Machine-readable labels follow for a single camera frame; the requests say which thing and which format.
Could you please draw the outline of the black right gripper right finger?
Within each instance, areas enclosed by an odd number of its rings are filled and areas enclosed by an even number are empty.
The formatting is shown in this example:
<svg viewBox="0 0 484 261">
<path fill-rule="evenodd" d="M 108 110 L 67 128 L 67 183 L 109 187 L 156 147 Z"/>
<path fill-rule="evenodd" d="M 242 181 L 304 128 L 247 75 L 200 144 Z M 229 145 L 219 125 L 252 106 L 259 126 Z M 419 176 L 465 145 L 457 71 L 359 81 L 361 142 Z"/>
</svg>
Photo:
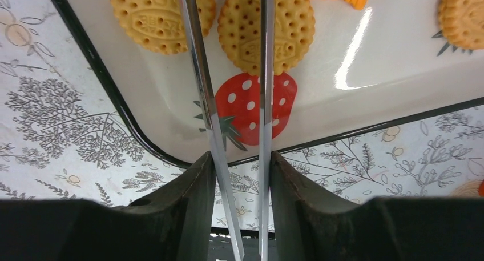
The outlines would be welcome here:
<svg viewBox="0 0 484 261">
<path fill-rule="evenodd" d="M 482 260 L 483 199 L 376 197 L 359 205 L 279 153 L 271 197 L 280 260 Z"/>
</svg>

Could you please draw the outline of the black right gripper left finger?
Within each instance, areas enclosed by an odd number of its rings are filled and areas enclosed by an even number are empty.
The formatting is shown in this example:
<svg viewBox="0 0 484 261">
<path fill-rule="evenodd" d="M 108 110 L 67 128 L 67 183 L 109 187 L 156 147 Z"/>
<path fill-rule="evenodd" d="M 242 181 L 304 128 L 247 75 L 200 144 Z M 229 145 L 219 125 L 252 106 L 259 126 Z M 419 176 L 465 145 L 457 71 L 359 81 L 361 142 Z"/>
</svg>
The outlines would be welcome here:
<svg viewBox="0 0 484 261">
<path fill-rule="evenodd" d="M 128 206 L 1 201 L 2 260 L 206 260 L 215 165 L 207 152 Z"/>
</svg>

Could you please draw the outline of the white strawberry tray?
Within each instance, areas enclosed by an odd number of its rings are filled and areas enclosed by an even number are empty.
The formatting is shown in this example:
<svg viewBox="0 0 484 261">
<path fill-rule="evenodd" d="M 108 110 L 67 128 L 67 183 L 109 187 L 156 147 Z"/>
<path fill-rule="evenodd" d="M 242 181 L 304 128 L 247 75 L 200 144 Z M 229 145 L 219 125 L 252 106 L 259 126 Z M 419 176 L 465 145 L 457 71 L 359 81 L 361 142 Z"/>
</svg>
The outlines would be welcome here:
<svg viewBox="0 0 484 261">
<path fill-rule="evenodd" d="M 116 109 L 152 155 L 187 166 L 209 148 L 189 53 L 135 43 L 110 0 L 51 0 Z M 448 44 L 439 0 L 313 0 L 316 33 L 272 147 L 290 152 L 483 104 L 483 51 Z"/>
</svg>

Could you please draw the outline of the metal serving tongs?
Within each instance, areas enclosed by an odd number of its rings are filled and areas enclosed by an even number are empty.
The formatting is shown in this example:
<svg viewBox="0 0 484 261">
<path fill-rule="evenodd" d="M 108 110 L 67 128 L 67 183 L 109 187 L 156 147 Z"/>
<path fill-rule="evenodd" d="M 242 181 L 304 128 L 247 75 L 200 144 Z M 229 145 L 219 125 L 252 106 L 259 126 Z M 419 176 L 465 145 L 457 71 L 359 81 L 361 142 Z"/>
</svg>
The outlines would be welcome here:
<svg viewBox="0 0 484 261">
<path fill-rule="evenodd" d="M 215 94 L 205 55 L 203 34 L 196 0 L 180 0 L 185 37 L 192 59 L 198 95 L 208 135 L 216 176 L 231 236 L 231 245 L 236 260 L 245 260 L 239 222 L 233 202 L 233 191 L 229 180 L 228 162 L 225 156 Z M 269 172 L 272 148 L 272 104 L 275 45 L 275 0 L 261 0 L 261 73 L 259 102 L 259 255 L 269 259 Z"/>
</svg>

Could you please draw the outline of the floral tablecloth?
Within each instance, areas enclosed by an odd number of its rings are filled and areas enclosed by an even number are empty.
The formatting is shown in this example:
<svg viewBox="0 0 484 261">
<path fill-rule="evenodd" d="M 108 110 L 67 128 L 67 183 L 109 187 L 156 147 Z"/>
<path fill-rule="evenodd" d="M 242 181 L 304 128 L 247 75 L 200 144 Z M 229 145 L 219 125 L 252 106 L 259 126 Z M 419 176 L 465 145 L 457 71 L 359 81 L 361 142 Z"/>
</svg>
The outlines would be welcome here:
<svg viewBox="0 0 484 261">
<path fill-rule="evenodd" d="M 272 142 L 297 94 L 289 71 L 273 80 Z M 477 195 L 483 104 L 282 153 L 298 172 L 356 203 Z M 189 165 L 159 159 L 139 143 L 51 0 L 1 0 L 6 195 L 126 205 Z"/>
</svg>

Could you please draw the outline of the orange tin lid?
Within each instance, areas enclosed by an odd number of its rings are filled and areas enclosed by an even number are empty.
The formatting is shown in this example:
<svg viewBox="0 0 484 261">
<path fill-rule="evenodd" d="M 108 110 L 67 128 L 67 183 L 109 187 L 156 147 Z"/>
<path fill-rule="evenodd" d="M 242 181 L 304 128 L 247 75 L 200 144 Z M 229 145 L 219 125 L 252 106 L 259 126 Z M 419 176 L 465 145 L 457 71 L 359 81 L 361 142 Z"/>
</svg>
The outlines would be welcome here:
<svg viewBox="0 0 484 261">
<path fill-rule="evenodd" d="M 484 197 L 484 180 L 481 182 L 481 184 L 478 187 L 478 195 L 481 197 Z"/>
</svg>

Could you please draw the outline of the round tan biscuit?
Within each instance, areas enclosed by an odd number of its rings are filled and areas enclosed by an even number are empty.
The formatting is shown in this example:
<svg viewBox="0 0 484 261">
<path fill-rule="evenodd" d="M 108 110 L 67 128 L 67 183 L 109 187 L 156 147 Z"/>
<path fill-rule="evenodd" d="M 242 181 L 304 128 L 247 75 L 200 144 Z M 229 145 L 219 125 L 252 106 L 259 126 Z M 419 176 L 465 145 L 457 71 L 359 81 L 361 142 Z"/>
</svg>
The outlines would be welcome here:
<svg viewBox="0 0 484 261">
<path fill-rule="evenodd" d="M 483 49 L 483 0 L 441 0 L 438 21 L 442 35 L 456 47 Z"/>
<path fill-rule="evenodd" d="M 313 42 L 315 23 L 310 0 L 275 0 L 275 75 L 303 59 Z M 241 71 L 259 75 L 261 0 L 225 0 L 217 32 L 228 59 Z"/>
<path fill-rule="evenodd" d="M 110 0 L 114 15 L 134 42 L 174 55 L 188 50 L 180 0 Z"/>
</svg>

